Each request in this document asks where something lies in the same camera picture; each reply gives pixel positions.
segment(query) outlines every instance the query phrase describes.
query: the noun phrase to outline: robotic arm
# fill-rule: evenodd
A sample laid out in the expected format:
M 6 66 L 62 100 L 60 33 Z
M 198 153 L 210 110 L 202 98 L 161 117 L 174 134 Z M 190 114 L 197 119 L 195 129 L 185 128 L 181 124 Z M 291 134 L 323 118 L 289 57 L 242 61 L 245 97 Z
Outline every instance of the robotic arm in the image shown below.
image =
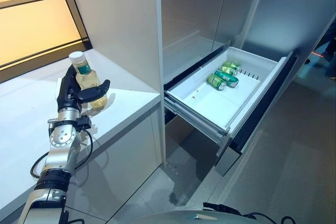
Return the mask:
M 82 104 L 103 97 L 110 86 L 105 80 L 98 87 L 80 90 L 76 71 L 69 67 L 62 78 L 58 118 L 48 120 L 50 152 L 34 191 L 28 197 L 18 224 L 67 224 L 69 213 L 64 211 L 70 178 L 80 151 L 80 131 L 91 128 L 91 121 L 80 116 Z

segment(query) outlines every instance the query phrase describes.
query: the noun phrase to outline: freezer drawer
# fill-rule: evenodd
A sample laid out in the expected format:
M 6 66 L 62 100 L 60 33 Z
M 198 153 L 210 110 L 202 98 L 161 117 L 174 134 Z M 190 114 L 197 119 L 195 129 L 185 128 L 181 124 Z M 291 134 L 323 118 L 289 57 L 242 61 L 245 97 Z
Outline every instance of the freezer drawer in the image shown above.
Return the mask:
M 220 145 L 235 137 L 290 57 L 278 62 L 229 47 L 165 91 L 165 106 Z M 226 60 L 238 62 L 239 83 L 217 91 L 206 78 Z

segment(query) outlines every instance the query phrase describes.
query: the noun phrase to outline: refrigerator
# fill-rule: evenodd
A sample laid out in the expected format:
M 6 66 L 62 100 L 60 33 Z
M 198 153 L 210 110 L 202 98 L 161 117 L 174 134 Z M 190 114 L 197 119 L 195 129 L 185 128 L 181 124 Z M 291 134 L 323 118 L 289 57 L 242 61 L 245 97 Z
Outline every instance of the refrigerator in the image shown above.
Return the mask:
M 219 146 L 224 175 L 335 17 L 335 0 L 161 0 L 164 106 Z M 235 88 L 206 82 L 226 60 Z

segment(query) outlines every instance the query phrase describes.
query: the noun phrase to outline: bottle label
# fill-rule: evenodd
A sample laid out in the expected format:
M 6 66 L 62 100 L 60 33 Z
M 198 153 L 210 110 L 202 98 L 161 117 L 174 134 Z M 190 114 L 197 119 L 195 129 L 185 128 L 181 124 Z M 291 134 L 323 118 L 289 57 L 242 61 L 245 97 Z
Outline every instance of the bottle label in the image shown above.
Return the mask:
M 84 66 L 78 67 L 78 71 L 80 74 L 88 74 L 91 72 L 91 68 L 89 64 L 86 64 Z

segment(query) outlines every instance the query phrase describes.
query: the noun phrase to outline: green can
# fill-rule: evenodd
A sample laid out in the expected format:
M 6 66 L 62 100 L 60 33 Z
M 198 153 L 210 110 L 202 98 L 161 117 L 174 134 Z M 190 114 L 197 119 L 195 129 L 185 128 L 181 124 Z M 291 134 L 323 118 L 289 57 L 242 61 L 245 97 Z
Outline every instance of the green can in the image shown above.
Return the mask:
M 226 86 L 225 81 L 214 74 L 210 74 L 207 78 L 207 81 L 211 86 L 213 86 L 217 90 L 223 90 Z
M 224 73 L 228 73 L 232 76 L 235 76 L 237 74 L 237 70 L 229 67 L 225 67 L 224 65 L 219 68 L 220 71 L 223 71 Z
M 239 80 L 237 77 L 232 76 L 231 74 L 225 73 L 223 71 L 220 70 L 216 70 L 215 72 L 215 76 L 220 77 L 222 80 L 224 80 L 226 82 L 226 84 L 230 87 L 235 87 L 237 86 Z
M 225 61 L 224 64 L 223 64 L 224 67 L 229 67 L 229 68 L 233 68 L 234 70 L 239 70 L 240 69 L 240 65 L 233 62 L 233 61 Z

